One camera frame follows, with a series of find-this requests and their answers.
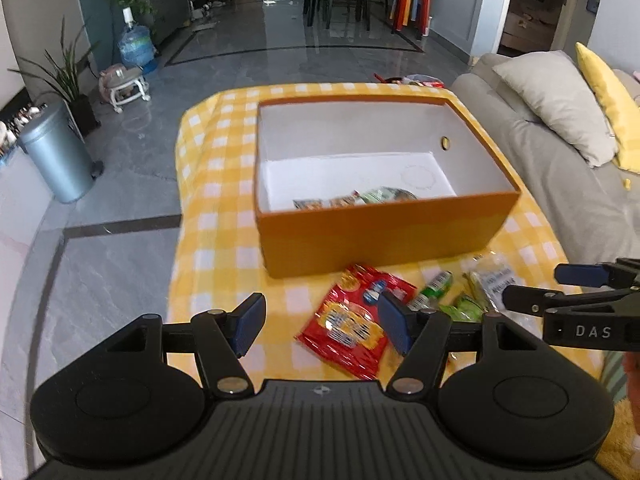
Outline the clear hawthorn ball packet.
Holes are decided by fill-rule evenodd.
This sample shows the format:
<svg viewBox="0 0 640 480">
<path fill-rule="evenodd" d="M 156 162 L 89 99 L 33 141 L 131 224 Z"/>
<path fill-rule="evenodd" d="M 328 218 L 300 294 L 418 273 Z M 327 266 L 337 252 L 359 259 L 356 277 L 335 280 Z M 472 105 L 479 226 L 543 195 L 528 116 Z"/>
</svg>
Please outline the clear hawthorn ball packet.
<svg viewBox="0 0 640 480">
<path fill-rule="evenodd" d="M 472 296 L 485 311 L 500 312 L 529 333 L 537 337 L 541 335 L 540 324 L 536 318 L 508 311 L 503 304 L 503 291 L 510 285 L 524 285 L 525 282 L 502 255 L 488 252 L 474 256 L 464 277 L 469 284 Z"/>
</svg>

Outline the red noodle snack bag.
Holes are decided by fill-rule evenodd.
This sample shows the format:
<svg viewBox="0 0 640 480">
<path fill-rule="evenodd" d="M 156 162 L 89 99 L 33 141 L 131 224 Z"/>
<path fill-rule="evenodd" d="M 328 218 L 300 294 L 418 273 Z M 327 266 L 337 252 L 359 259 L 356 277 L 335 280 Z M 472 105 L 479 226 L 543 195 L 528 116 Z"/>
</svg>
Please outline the red noodle snack bag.
<svg viewBox="0 0 640 480">
<path fill-rule="evenodd" d="M 388 343 L 378 319 L 383 292 L 408 304 L 416 296 L 416 286 L 372 266 L 348 266 L 296 336 L 297 341 L 359 379 L 375 379 Z"/>
</svg>

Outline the green raisin snack packet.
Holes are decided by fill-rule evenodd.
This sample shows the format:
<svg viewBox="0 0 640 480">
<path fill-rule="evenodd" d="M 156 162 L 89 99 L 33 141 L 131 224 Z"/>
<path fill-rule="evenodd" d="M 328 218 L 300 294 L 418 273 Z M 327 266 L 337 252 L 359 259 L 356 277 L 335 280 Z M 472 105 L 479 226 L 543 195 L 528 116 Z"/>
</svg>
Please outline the green raisin snack packet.
<svg viewBox="0 0 640 480">
<path fill-rule="evenodd" d="M 452 304 L 440 304 L 439 310 L 459 323 L 480 323 L 485 313 L 483 307 L 464 292 L 454 298 Z"/>
</svg>

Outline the green sausage stick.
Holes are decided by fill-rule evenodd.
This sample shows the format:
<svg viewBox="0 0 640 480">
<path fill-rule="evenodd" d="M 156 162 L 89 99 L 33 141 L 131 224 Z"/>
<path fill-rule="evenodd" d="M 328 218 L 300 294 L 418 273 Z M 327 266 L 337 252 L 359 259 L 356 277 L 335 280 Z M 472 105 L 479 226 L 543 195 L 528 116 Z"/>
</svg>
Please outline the green sausage stick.
<svg viewBox="0 0 640 480">
<path fill-rule="evenodd" d="M 413 311 L 437 310 L 439 301 L 448 294 L 453 282 L 451 272 L 440 271 L 408 303 L 408 308 Z"/>
</svg>

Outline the grey sofa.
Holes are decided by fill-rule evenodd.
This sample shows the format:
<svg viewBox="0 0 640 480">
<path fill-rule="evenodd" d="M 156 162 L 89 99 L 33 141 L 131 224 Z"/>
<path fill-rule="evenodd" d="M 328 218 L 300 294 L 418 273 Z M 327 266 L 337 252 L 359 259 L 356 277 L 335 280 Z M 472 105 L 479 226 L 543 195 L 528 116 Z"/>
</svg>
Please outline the grey sofa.
<svg viewBox="0 0 640 480">
<path fill-rule="evenodd" d="M 639 177 L 612 162 L 591 168 L 500 80 L 485 54 L 451 85 L 523 179 L 571 263 L 639 255 Z"/>
</svg>

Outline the yellow checkered tablecloth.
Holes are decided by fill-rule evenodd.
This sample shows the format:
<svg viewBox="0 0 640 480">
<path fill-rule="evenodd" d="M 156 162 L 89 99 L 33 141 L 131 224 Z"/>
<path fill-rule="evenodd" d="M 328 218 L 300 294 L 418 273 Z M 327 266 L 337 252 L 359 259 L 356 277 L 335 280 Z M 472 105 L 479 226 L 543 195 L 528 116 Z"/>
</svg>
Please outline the yellow checkered tablecloth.
<svg viewBox="0 0 640 480">
<path fill-rule="evenodd" d="M 210 308 L 232 310 L 252 292 L 267 298 L 266 324 L 241 364 L 259 389 L 265 378 L 352 380 L 355 376 L 323 361 L 294 336 L 303 330 L 338 271 L 310 278 L 268 278 L 258 243 L 253 205 L 253 169 L 257 110 L 261 98 L 347 96 L 356 98 L 452 99 L 464 119 L 480 123 L 442 89 L 400 84 L 285 84 L 235 89 L 214 94 L 187 110 L 176 144 L 176 167 L 182 211 L 180 234 L 169 287 L 170 322 L 186 322 Z M 555 287 L 553 269 L 567 263 L 561 244 L 520 177 L 524 194 L 485 252 L 503 258 L 525 285 Z M 472 255 L 410 261 L 383 269 L 413 285 L 423 286 L 440 270 L 456 280 L 470 268 Z"/>
</svg>

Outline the yellow cushion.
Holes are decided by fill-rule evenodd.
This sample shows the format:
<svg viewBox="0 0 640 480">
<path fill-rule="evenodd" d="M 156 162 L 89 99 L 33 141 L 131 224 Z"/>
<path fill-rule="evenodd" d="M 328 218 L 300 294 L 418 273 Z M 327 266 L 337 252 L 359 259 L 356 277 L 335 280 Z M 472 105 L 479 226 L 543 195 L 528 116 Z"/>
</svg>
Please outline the yellow cushion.
<svg viewBox="0 0 640 480">
<path fill-rule="evenodd" d="M 597 98 L 617 142 L 615 163 L 621 170 L 639 173 L 639 105 L 599 55 L 580 42 L 575 44 L 582 76 Z"/>
</svg>

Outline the orange cardboard box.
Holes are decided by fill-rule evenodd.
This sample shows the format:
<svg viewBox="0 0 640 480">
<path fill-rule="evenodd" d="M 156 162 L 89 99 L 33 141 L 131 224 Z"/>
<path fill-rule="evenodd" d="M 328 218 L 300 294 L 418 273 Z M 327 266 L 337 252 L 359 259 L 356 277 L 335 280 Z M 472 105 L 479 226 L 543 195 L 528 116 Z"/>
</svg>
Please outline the orange cardboard box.
<svg viewBox="0 0 640 480">
<path fill-rule="evenodd" d="M 486 248 L 522 189 L 452 99 L 316 96 L 257 110 L 255 216 L 273 278 L 397 266 Z M 412 202 L 298 210 L 388 186 Z"/>
</svg>

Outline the beige cushion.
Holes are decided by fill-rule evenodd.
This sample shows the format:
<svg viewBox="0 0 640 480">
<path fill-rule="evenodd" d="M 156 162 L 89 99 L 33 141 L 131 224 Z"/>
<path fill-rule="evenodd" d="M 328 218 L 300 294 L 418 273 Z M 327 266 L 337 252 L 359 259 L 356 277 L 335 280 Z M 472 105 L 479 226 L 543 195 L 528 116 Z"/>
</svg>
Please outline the beige cushion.
<svg viewBox="0 0 640 480">
<path fill-rule="evenodd" d="M 617 154 L 613 130 L 573 61 L 562 51 L 511 58 L 494 72 L 542 122 L 582 155 L 591 167 Z"/>
</svg>

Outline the snack basket on floor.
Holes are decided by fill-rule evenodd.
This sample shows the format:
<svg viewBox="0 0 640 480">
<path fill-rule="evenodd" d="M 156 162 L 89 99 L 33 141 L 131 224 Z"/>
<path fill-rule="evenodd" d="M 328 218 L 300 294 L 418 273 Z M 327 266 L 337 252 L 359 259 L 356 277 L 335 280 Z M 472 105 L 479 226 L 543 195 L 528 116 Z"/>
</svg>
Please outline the snack basket on floor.
<svg viewBox="0 0 640 480">
<path fill-rule="evenodd" d="M 374 73 L 373 77 L 381 84 L 410 84 L 410 86 L 420 86 L 426 88 L 445 88 L 445 84 L 436 77 L 413 74 L 397 77 L 383 77 L 378 73 Z"/>
</svg>

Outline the grey metal trash bin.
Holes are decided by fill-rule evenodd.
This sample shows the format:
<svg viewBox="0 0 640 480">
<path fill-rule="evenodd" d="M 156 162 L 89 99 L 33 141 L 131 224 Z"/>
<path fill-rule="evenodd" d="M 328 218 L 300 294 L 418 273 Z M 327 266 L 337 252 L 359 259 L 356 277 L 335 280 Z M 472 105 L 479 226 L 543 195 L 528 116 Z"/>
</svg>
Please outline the grey metal trash bin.
<svg viewBox="0 0 640 480">
<path fill-rule="evenodd" d="M 93 159 L 64 101 L 42 108 L 17 138 L 44 182 L 61 204 L 75 203 L 103 174 L 102 160 Z"/>
</svg>

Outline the small white stool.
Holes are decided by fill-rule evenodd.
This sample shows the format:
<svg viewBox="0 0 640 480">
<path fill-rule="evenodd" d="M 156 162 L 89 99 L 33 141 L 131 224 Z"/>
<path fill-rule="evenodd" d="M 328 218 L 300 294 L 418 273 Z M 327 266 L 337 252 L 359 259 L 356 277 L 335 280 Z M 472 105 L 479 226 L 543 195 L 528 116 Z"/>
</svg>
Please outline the small white stool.
<svg viewBox="0 0 640 480">
<path fill-rule="evenodd" d="M 122 114 L 122 107 L 135 100 L 151 101 L 149 84 L 139 66 L 116 64 L 104 70 L 100 73 L 99 92 L 116 114 Z"/>
</svg>

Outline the blue water jug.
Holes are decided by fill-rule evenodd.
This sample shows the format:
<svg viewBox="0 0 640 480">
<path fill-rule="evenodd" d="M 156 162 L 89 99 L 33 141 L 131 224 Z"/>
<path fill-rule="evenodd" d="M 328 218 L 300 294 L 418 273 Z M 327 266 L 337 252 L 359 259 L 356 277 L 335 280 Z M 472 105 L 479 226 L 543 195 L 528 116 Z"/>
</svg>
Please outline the blue water jug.
<svg viewBox="0 0 640 480">
<path fill-rule="evenodd" d="M 127 68 L 141 68 L 144 74 L 154 72 L 157 69 L 156 49 L 149 29 L 134 20 L 130 8 L 122 10 L 122 17 L 125 28 L 118 40 L 122 64 Z"/>
</svg>

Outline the potted green plant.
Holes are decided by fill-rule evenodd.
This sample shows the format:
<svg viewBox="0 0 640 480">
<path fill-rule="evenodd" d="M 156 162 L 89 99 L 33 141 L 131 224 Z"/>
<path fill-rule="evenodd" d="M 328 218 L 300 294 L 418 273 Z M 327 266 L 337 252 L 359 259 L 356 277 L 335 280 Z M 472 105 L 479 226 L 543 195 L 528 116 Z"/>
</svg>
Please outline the potted green plant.
<svg viewBox="0 0 640 480">
<path fill-rule="evenodd" d="M 59 54 L 52 54 L 49 49 L 44 49 L 43 62 L 19 56 L 17 61 L 26 64 L 27 70 L 21 67 L 9 68 L 10 73 L 43 82 L 46 90 L 42 95 L 57 96 L 67 106 L 82 138 L 101 125 L 96 119 L 88 94 L 81 89 L 80 84 L 80 75 L 90 67 L 91 55 L 99 45 L 97 42 L 90 42 L 85 50 L 79 52 L 78 44 L 85 32 L 86 25 L 82 25 L 75 37 L 68 40 L 66 19 L 62 18 L 58 36 Z"/>
</svg>

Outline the stacked red orange stools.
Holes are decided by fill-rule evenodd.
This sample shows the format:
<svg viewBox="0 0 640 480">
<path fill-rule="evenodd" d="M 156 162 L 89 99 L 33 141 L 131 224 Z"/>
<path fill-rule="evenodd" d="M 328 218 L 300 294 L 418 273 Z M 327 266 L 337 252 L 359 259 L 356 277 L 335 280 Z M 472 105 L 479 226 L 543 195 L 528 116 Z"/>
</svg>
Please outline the stacked red orange stools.
<svg viewBox="0 0 640 480">
<path fill-rule="evenodd" d="M 426 37 L 431 26 L 431 3 L 432 0 L 393 0 L 390 9 L 392 31 L 401 32 L 413 23 L 420 35 Z"/>
</svg>

